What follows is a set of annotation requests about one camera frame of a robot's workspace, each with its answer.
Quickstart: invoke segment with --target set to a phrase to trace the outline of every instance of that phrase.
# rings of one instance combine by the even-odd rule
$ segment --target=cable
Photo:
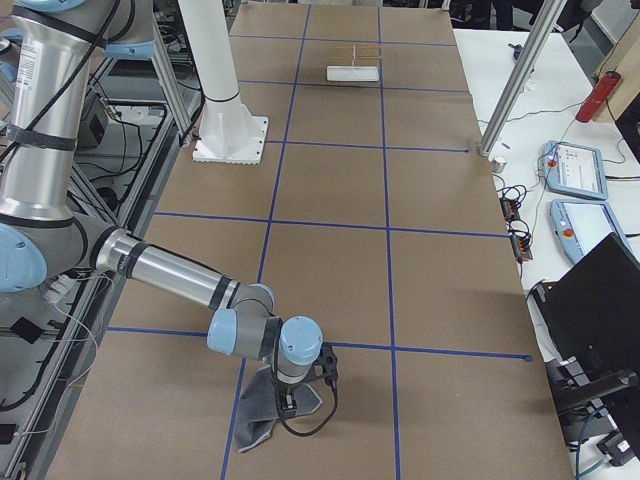
[[[80,71],[85,67],[85,65],[91,58],[91,55],[93,54],[94,50],[98,47],[98,43],[100,42],[100,40],[102,40],[105,32],[109,28],[109,25],[111,24],[113,18],[116,15],[116,11],[118,10],[119,5],[120,5],[120,0],[114,0],[113,7],[111,8],[109,15],[107,15],[107,18],[105,19],[104,23],[100,27],[100,30],[98,31],[98,33],[96,33],[95,39],[93,40],[91,45],[89,45],[89,48],[87,49],[83,57],[80,59],[80,62],[78,63],[78,65],[76,65],[76,68],[73,69],[71,74],[69,74],[69,77],[67,78],[67,80],[62,84],[62,86],[53,95],[53,97],[51,97],[51,99],[45,104],[45,106],[42,107],[42,109],[36,114],[33,120],[31,120],[29,125],[27,125],[24,128],[24,130],[33,131],[36,125],[40,122],[40,120],[42,120],[42,118],[47,114],[47,112],[51,110],[51,107],[55,105],[55,103],[60,99],[60,97],[62,97],[62,95],[64,95],[67,89],[75,81]],[[0,154],[0,163],[4,162],[5,159],[9,156],[9,154],[12,151],[16,150],[17,148],[19,148],[19,146],[20,144],[18,142],[15,142],[15,141],[11,142],[11,144],[4,150],[4,152]]]
[[[580,448],[582,444],[585,442],[585,434],[587,432],[587,427],[593,421],[598,413],[605,409],[604,405],[600,405],[596,408],[591,414],[587,417],[587,419],[582,423],[582,427],[580,428],[580,434],[578,435],[578,446],[576,447],[576,480],[579,480],[581,477],[580,474]]]
[[[80,320],[75,318],[73,315],[62,311],[60,308],[58,308],[58,306],[56,304],[51,304],[51,305],[58,312],[60,312],[63,315],[65,315],[69,320],[73,321],[74,323],[76,323],[77,325],[82,327],[84,330],[86,330],[87,334],[91,338],[91,341],[93,342],[93,345],[95,346],[96,354],[97,354],[97,352],[98,352],[98,341],[96,340],[96,337],[93,335],[91,330],[84,323],[82,323]],[[35,434],[39,434],[39,433],[47,433],[47,432],[53,430],[55,428],[55,426],[56,426],[58,412],[60,411],[60,405],[62,405],[62,398],[69,391],[69,389],[73,385],[75,385],[75,383],[78,380],[80,380],[82,377],[84,377],[85,375],[87,375],[91,371],[91,367],[93,367],[93,361],[90,363],[90,365],[82,373],[80,373],[78,376],[76,376],[76,378],[71,380],[71,382],[69,382],[67,384],[67,386],[64,388],[64,390],[62,391],[62,394],[60,395],[60,400],[58,401],[58,405],[56,406],[56,409],[55,409],[55,411],[53,413],[53,421],[51,422],[51,425],[47,429],[45,429],[45,430],[33,430],[33,431],[27,431],[27,432],[16,432],[16,433],[14,433],[14,437],[24,437],[26,435],[35,435]]]
[[[584,472],[580,472],[576,477],[577,478],[584,478],[587,475],[592,474],[593,472],[595,472],[597,469],[599,469],[602,465],[604,465],[605,463],[607,463],[608,459],[606,456],[603,456],[602,458],[600,458],[600,460],[598,460],[596,463],[594,463],[593,465],[591,465],[589,468],[587,468]]]
[[[78,207],[81,207],[81,205],[78,203],[78,202],[81,202],[81,203],[84,203],[85,205],[89,205],[95,208],[96,210],[101,211],[102,213],[106,213],[107,215],[113,215],[112,211],[107,210],[106,208],[102,208],[100,205],[96,205],[93,202],[80,198],[79,196],[77,196],[75,193],[71,191],[67,191],[67,197],[71,198],[71,200],[73,200],[76,203],[76,205],[78,205]]]
[[[635,177],[614,177],[613,175],[605,175],[607,180],[640,180],[640,176]]]
[[[278,354],[280,351],[279,345],[280,345],[280,334],[282,333],[282,320],[278,321],[278,330],[276,333],[276,341],[275,341],[275,345],[274,345],[274,352],[273,352],[273,368],[271,370],[271,378],[274,382],[273,386],[273,392],[275,395],[275,401],[276,401],[276,411],[278,413],[278,420],[280,420],[280,423],[282,423],[282,426],[285,428],[285,430],[289,433],[291,433],[292,435],[295,435],[296,437],[310,437],[312,435],[315,435],[316,433],[318,433],[320,430],[322,430],[322,428],[329,423],[329,420],[331,420],[331,418],[335,415],[336,411],[338,410],[338,387],[335,383],[335,381],[331,382],[331,392],[333,393],[333,408],[331,409],[331,412],[329,413],[329,415],[327,415],[325,417],[325,419],[320,422],[320,424],[315,427],[312,430],[309,430],[307,432],[299,432],[297,430],[294,430],[293,428],[291,428],[286,420],[283,418],[282,416],[282,409],[280,408],[280,398],[278,396]]]
[[[182,83],[182,82],[177,82],[177,83],[178,85],[181,85],[186,89],[194,90],[196,92],[202,92],[202,87],[192,87],[191,85],[187,85],[186,83]]]
[[[505,188],[507,186],[507,183],[504,181],[504,178],[502,178],[500,175],[498,175],[497,173],[492,173],[491,175],[493,175],[495,178],[497,178],[502,182],[502,188]]]
[[[562,144],[562,141],[564,140],[564,137],[567,136],[567,133],[569,133],[569,129],[571,128],[571,125],[573,125],[575,121],[576,121],[576,119],[574,117],[571,120],[571,122],[569,123],[569,125],[567,125],[567,128],[565,129],[564,133],[562,134],[562,137],[560,137],[560,141],[555,143],[553,145],[553,147],[551,148],[551,150],[549,150],[548,152],[546,152],[543,155],[541,155],[540,157],[538,157],[538,160],[546,157],[547,155],[549,155],[553,151],[553,149],[557,148],[558,145]],[[538,211],[540,209],[540,204],[542,203],[542,198],[544,197],[544,193],[545,193],[545,191],[547,189],[547,179],[549,178],[549,174],[550,173],[551,173],[551,169],[549,169],[547,171],[547,174],[544,176],[544,185],[542,186],[542,193],[540,194],[540,198],[538,199],[538,203],[536,204],[535,216],[534,216],[534,220],[533,220],[533,228],[531,229],[531,244],[533,244],[533,236],[534,236],[534,233],[536,231],[536,226],[538,225]]]
[[[584,100],[582,102],[578,102],[578,103],[574,103],[572,105],[569,105],[568,107],[564,107],[561,110],[538,110],[535,112],[527,112],[524,115],[520,116],[520,117],[514,117],[514,118],[510,118],[508,120],[505,121],[505,123],[509,123],[509,122],[517,122],[518,120],[522,120],[525,117],[528,117],[529,115],[539,115],[541,113],[562,113],[566,110],[569,110],[572,107],[577,107],[578,105],[582,105],[584,103]],[[486,120],[478,120],[480,123],[489,123]]]
[[[636,16],[633,17],[633,20],[631,20],[631,23],[629,24],[629,26],[625,29],[625,31],[622,33],[622,35],[620,35],[620,39],[622,39],[622,37],[624,37],[627,32],[629,31],[629,29],[631,28],[631,25],[633,25],[633,23],[636,21],[636,19],[638,18],[638,14],[640,14],[640,10],[638,10],[636,12]],[[602,70],[604,69],[604,66],[606,65],[607,61],[611,58],[611,56],[613,55],[613,53],[616,51],[616,49],[618,48],[618,45],[620,44],[620,40],[618,40],[618,42],[613,46],[613,48],[611,49],[611,51],[607,54],[607,56],[605,57],[605,59],[602,61],[602,64],[600,65],[600,70],[598,70],[598,80],[600,80],[600,77],[602,75]]]

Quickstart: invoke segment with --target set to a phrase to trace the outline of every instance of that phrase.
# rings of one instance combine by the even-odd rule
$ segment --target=white table
[[[469,90],[481,130],[500,98],[504,85],[511,73],[513,50],[511,44],[524,45],[526,32],[497,32],[477,30],[456,30],[456,40],[460,49]],[[571,50],[559,34],[552,34],[545,45],[535,71],[530,77],[524,92],[520,95],[509,118],[520,117],[528,112],[540,110],[562,110],[569,105],[583,101],[591,92],[591,84],[575,60]],[[622,138],[615,124],[572,122],[579,106],[562,113],[542,113],[528,115],[522,120],[506,124],[499,141],[489,158],[496,155],[506,157],[507,166],[500,176],[507,185],[522,184],[532,190],[528,193],[520,216],[533,228],[533,260],[526,262],[523,268],[522,286],[528,291],[536,282],[547,279],[558,280],[570,268],[571,263],[564,255],[554,233],[549,215],[549,204],[554,198],[570,198],[545,191],[544,180],[537,174],[537,159],[544,153],[544,145],[549,140],[560,140],[571,124],[563,141],[599,148],[604,159],[621,161],[622,156],[616,145]],[[640,165],[624,141],[619,148],[626,156],[624,164],[605,162],[608,175],[640,175]],[[640,215],[637,212],[640,203],[640,182],[609,181],[608,202],[625,233],[640,232]],[[640,258],[640,237],[630,239],[633,253]],[[537,308],[530,301],[529,310],[538,334],[538,343],[545,360],[557,353],[551,345],[548,332]],[[592,465],[600,456],[595,447],[597,440],[585,444],[581,451],[581,469]],[[608,465],[586,477],[593,480],[632,480],[640,478],[640,462],[633,459],[624,467],[613,468]]]

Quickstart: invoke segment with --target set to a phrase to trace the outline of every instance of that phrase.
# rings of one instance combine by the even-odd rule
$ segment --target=white pillar
[[[220,0],[179,0],[206,104],[193,159],[260,163],[266,117],[253,117],[238,91],[227,23]]]

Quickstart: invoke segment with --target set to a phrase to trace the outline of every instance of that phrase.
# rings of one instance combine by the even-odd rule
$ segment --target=table
[[[448,14],[248,4],[231,37],[263,160],[185,151],[146,237],[314,317],[338,413],[236,453],[258,365],[207,351],[210,312],[131,283],[48,478],[571,478]],[[327,84],[353,43],[382,46],[379,84]]]
[[[528,34],[457,30],[455,35],[469,89],[473,95],[477,118],[489,120],[514,65],[513,50],[508,44],[524,45]],[[565,40],[559,34],[551,34],[510,118],[540,110],[562,110],[581,102],[590,92],[591,84],[582,73]],[[507,185],[524,184],[533,187],[520,210],[522,218],[530,226],[533,226],[537,216],[537,228],[532,246],[534,259],[524,264],[522,275],[522,287],[525,292],[542,279],[549,281],[560,279],[571,268],[571,263],[555,238],[549,216],[551,200],[566,197],[544,191],[544,182],[538,181],[539,177],[536,173],[536,160],[544,153],[544,144],[548,140],[559,140],[571,124],[564,137],[565,141],[599,148],[604,159],[621,161],[622,155],[626,156],[627,160],[624,164],[605,163],[608,175],[640,175],[640,165],[626,143],[623,141],[619,145],[622,154],[616,147],[621,135],[615,124],[571,123],[578,108],[579,106],[571,107],[561,113],[529,115],[522,120],[507,123],[499,142],[490,154],[490,158],[495,155],[507,157],[507,167],[500,174]],[[486,123],[480,121],[480,126],[484,128]],[[496,180],[496,185],[502,186],[499,180]],[[607,186],[608,201],[624,231],[627,233],[640,231],[640,216],[637,214],[636,206],[640,198],[638,182],[609,181]],[[630,239],[630,244],[635,256],[640,258],[640,242]],[[533,300],[529,301],[529,310],[545,360],[557,357],[558,354]],[[583,449],[582,468],[593,464],[594,459],[600,456],[595,443],[590,441]],[[633,459],[621,468],[603,467],[590,478],[611,480],[640,478],[640,462]]]

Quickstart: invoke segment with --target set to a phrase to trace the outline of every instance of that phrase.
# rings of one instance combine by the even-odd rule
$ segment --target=grid line
[[[238,83],[256,83],[258,85],[299,85],[301,87],[327,87],[327,88],[356,88],[379,90],[380,86],[373,85],[337,85],[334,83],[307,83],[307,82],[284,82],[281,80],[238,80]],[[382,87],[385,90],[399,90],[409,92],[435,92],[435,93],[469,93],[469,90],[450,89],[450,88],[419,88],[419,87]]]
[[[167,336],[196,337],[196,338],[206,338],[208,335],[205,332],[162,330],[158,328],[142,328],[142,327],[118,327],[118,326],[107,327],[107,331],[120,332],[120,333],[137,333],[141,335],[167,335]],[[453,350],[448,348],[408,347],[408,346],[402,346],[402,345],[396,345],[395,347],[392,347],[391,345],[378,345],[374,343],[358,343],[358,342],[328,342],[328,343],[330,343],[331,346],[337,347],[337,348],[351,348],[351,349],[359,349],[359,350],[383,350],[387,352],[396,351],[396,352],[430,354],[430,355],[453,355],[458,357],[460,356],[484,357],[484,358],[497,358],[497,359],[506,359],[506,360],[522,360],[525,362],[533,361],[532,355],[522,354],[522,353],[481,352],[476,350]]]
[[[285,151],[286,151],[286,141],[287,141],[287,137],[289,135],[289,126],[291,125],[291,115],[293,112],[293,105],[295,102],[295,97],[296,97],[296,89],[297,89],[297,82],[298,82],[298,76],[300,75],[300,63],[302,60],[302,52],[304,50],[304,37],[307,35],[307,28],[309,26],[309,18],[311,17],[311,6],[307,7],[307,16],[304,22],[304,33],[303,33],[303,38],[302,38],[302,42],[300,42],[300,52],[298,53],[298,64],[296,66],[296,75],[295,75],[295,79],[294,79],[294,85],[293,88],[291,89],[291,101],[289,102],[289,111],[287,113],[287,122],[285,124],[285,128],[284,128],[284,136],[283,136],[283,145],[282,145],[282,149],[280,150],[280,159],[278,161],[278,170],[276,173],[276,180],[275,180],[275,184],[273,187],[273,196],[271,198],[271,207],[269,210],[269,219],[267,220],[267,229],[264,235],[264,243],[262,245],[262,255],[260,257],[260,266],[258,268],[258,278],[257,278],[257,283],[261,283],[262,282],[262,274],[264,272],[264,264],[265,264],[265,260],[266,260],[266,256],[267,256],[267,249],[269,248],[269,236],[271,234],[271,225],[272,225],[272,221],[273,221],[273,213],[275,211],[275,207],[276,207],[276,200],[278,198],[278,187],[280,185],[280,176],[282,173],[282,164],[284,162],[284,155],[285,155]],[[233,402],[233,410],[231,413],[231,421],[229,424],[229,431],[227,434],[227,446],[225,448],[225,452],[224,452],[224,463],[222,465],[222,471],[220,473],[220,480],[225,480],[226,475],[227,475],[227,468],[228,468],[228,463],[229,463],[229,456],[231,453],[231,442],[233,439],[233,429],[235,426],[235,420],[236,420],[236,415],[237,415],[237,409],[238,409],[238,403],[240,400],[240,394],[241,394],[241,389],[242,389],[242,382],[244,379],[244,372],[245,372],[245,366],[246,366],[246,359],[243,358],[242,359],[242,363],[240,366],[240,373],[238,374],[238,384],[237,384],[237,389],[236,389],[236,396]]]
[[[382,145],[362,145],[357,143],[325,143],[325,142],[303,142],[298,140],[267,140],[266,143],[277,143],[279,145],[309,145],[313,147],[340,147],[340,148],[370,148],[374,150],[409,150],[416,152],[449,152],[449,153],[469,153],[468,148],[443,148],[443,147],[401,147]]]
[[[431,43],[431,42],[397,42],[397,41],[375,41],[375,40],[336,40],[331,38],[314,38],[314,37],[286,37],[278,35],[246,35],[232,34],[231,38],[256,38],[261,40],[307,40],[313,42],[339,42],[339,43],[376,43],[382,45],[418,45],[423,47],[457,47],[455,43]]]
[[[378,19],[378,43],[382,43],[382,12],[377,11]],[[389,169],[387,165],[387,133],[384,117],[384,68],[380,57],[380,118],[382,128],[382,162],[384,167],[384,215],[385,236],[387,244],[387,285],[389,291],[389,340],[391,341],[391,386],[393,407],[393,443],[396,467],[396,480],[402,479],[402,457],[400,452],[400,414],[398,412],[398,369],[396,358],[396,326],[393,308],[393,263],[391,254],[391,214],[389,208]]]
[[[304,220],[278,220],[278,219],[262,219],[250,217],[233,217],[225,215],[207,215],[203,213],[181,213],[181,212],[155,212],[154,215],[161,217],[183,217],[183,218],[200,218],[205,220],[229,220],[235,222],[253,222],[277,225],[299,225],[305,227],[328,227],[328,228],[348,228],[354,230],[377,230],[404,233],[422,233],[430,235],[456,235],[462,237],[487,237],[487,238],[509,238],[507,233],[487,233],[487,232],[464,232],[456,230],[437,230],[428,228],[410,228],[410,227],[391,227],[377,225],[358,225],[348,223],[329,223],[329,222],[311,222]]]

